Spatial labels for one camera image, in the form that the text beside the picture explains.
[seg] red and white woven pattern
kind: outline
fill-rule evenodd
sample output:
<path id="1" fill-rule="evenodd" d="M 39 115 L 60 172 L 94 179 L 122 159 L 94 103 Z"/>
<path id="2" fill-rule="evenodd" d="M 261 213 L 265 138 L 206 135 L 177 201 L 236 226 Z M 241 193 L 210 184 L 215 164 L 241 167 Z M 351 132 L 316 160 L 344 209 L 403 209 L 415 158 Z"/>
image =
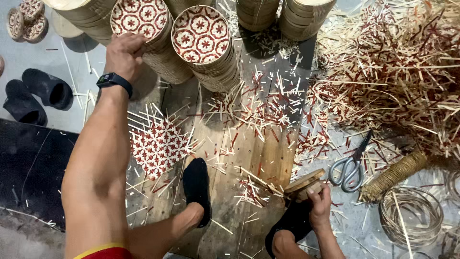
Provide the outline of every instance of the red and white woven pattern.
<path id="1" fill-rule="evenodd" d="M 8 13 L 8 33 L 11 38 L 18 39 L 23 34 L 23 16 L 19 10 L 12 8 Z"/>
<path id="2" fill-rule="evenodd" d="M 190 63 L 208 63 L 220 58 L 229 44 L 224 17 L 214 8 L 194 6 L 174 22 L 172 44 L 177 54 Z"/>
<path id="3" fill-rule="evenodd" d="M 130 31 L 153 39 L 165 27 L 168 15 L 162 0 L 119 0 L 112 11 L 112 29 L 117 35 Z"/>
<path id="4" fill-rule="evenodd" d="M 23 38 L 27 41 L 38 40 L 46 29 L 45 16 L 39 15 L 24 27 Z"/>
<path id="5" fill-rule="evenodd" d="M 189 153 L 188 138 L 172 123 L 162 122 L 139 132 L 131 140 L 131 151 L 150 180 L 155 180 Z"/>
<path id="6" fill-rule="evenodd" d="M 26 21 L 32 21 L 45 8 L 41 0 L 23 0 L 19 5 L 19 10 Z"/>

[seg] scissor handle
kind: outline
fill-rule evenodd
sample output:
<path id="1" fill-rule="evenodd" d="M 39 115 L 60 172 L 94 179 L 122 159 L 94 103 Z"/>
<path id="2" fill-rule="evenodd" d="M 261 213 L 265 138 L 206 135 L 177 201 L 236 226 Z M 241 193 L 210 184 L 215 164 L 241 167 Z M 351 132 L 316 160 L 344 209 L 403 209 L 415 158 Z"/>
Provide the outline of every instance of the scissor handle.
<path id="1" fill-rule="evenodd" d="M 345 177 L 344 181 L 342 182 L 342 190 L 346 193 L 353 193 L 355 192 L 356 190 L 358 190 L 358 188 L 361 187 L 362 185 L 362 182 L 364 180 L 364 172 L 362 171 L 362 166 L 361 166 L 361 161 L 355 161 L 353 159 L 350 159 L 347 160 L 343 166 L 343 169 L 342 171 L 343 172 L 346 172 L 346 169 L 348 167 L 348 165 L 351 163 L 351 162 L 354 162 L 355 164 L 355 167 L 353 167 L 353 170 Z M 358 173 L 358 182 L 356 184 L 355 187 L 353 188 L 347 188 L 347 183 L 353 178 L 353 176 L 356 174 L 356 172 L 359 172 Z"/>
<path id="2" fill-rule="evenodd" d="M 337 166 L 339 166 L 339 165 L 342 164 L 342 163 L 347 162 L 348 160 L 349 160 L 349 161 L 353 161 L 353 158 L 344 157 L 344 158 L 342 158 L 342 159 L 339 159 L 339 160 L 337 160 L 337 161 L 331 166 L 331 168 L 329 169 L 329 181 L 331 181 L 331 183 L 332 183 L 333 185 L 340 185 L 340 184 L 343 182 L 343 180 L 344 180 L 344 178 L 345 178 L 345 172 L 342 171 L 342 173 L 341 173 L 340 176 L 339 176 L 339 180 L 336 181 L 336 180 L 334 179 L 334 170 L 335 170 L 335 168 L 336 168 Z"/>

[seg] black sock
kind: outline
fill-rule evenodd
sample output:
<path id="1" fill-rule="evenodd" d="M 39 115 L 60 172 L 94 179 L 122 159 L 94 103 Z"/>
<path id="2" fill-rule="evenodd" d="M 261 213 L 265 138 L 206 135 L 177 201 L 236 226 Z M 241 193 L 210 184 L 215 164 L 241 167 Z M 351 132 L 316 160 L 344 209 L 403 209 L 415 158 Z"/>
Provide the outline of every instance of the black sock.
<path id="1" fill-rule="evenodd" d="M 197 202 L 204 208 L 203 219 L 199 228 L 206 226 L 211 218 L 211 202 L 209 200 L 209 176 L 207 175 L 206 162 L 202 158 L 196 158 L 184 170 L 182 178 L 187 205 Z"/>
<path id="2" fill-rule="evenodd" d="M 275 258 L 271 245 L 273 242 L 273 236 L 280 230 L 288 230 L 294 234 L 295 242 L 299 242 L 312 230 L 309 220 L 309 214 L 313 205 L 310 200 L 302 203 L 295 201 L 291 202 L 289 208 L 284 212 L 281 219 L 271 228 L 268 235 L 265 237 L 265 248 L 268 254 Z"/>
<path id="3" fill-rule="evenodd" d="M 47 123 L 45 110 L 29 93 L 21 80 L 11 80 L 5 87 L 7 99 L 3 104 L 16 121 L 44 126 Z"/>
<path id="4" fill-rule="evenodd" d="M 64 110 L 73 99 L 72 89 L 64 80 L 38 69 L 26 69 L 23 81 L 30 93 L 41 97 L 44 106 Z"/>

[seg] watch face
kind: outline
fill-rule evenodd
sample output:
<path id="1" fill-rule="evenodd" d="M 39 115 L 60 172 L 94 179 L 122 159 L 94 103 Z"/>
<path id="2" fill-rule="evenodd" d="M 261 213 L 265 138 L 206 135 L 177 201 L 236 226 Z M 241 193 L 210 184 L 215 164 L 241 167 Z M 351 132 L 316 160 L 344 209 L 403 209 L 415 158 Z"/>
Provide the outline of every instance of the watch face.
<path id="1" fill-rule="evenodd" d="M 103 83 L 110 82 L 110 80 L 112 80 L 114 74 L 115 73 L 109 73 L 109 74 L 102 75 L 98 80 L 98 84 L 103 84 Z"/>

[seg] foot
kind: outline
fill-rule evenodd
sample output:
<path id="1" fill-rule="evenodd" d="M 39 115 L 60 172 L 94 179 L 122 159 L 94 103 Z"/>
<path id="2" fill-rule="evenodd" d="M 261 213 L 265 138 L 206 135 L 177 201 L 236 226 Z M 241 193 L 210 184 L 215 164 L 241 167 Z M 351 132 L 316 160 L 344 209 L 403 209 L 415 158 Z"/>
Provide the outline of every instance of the foot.
<path id="1" fill-rule="evenodd" d="M 207 175 L 206 162 L 202 158 L 194 159 L 189 166 L 187 166 L 184 170 L 182 183 L 184 185 L 187 205 L 196 202 L 204 209 L 203 219 L 198 224 L 198 228 L 202 228 L 209 223 L 209 219 L 211 218 L 209 176 Z"/>
<path id="2" fill-rule="evenodd" d="M 65 110 L 73 99 L 72 89 L 64 80 L 38 69 L 26 69 L 23 82 L 30 93 L 41 97 L 44 106 Z"/>
<path id="3" fill-rule="evenodd" d="M 286 210 L 281 219 L 271 228 L 268 235 L 265 237 L 265 248 L 268 254 L 275 258 L 272 251 L 272 243 L 274 242 L 275 234 L 280 230 L 290 231 L 295 238 L 295 242 L 298 242 L 305 238 L 308 233 L 312 230 L 308 215 L 312 209 L 310 201 L 304 201 L 302 203 L 291 202 L 291 205 Z"/>
<path id="4" fill-rule="evenodd" d="M 3 104 L 16 121 L 44 126 L 47 122 L 45 110 L 29 93 L 21 80 L 11 80 L 5 87 L 7 99 Z"/>

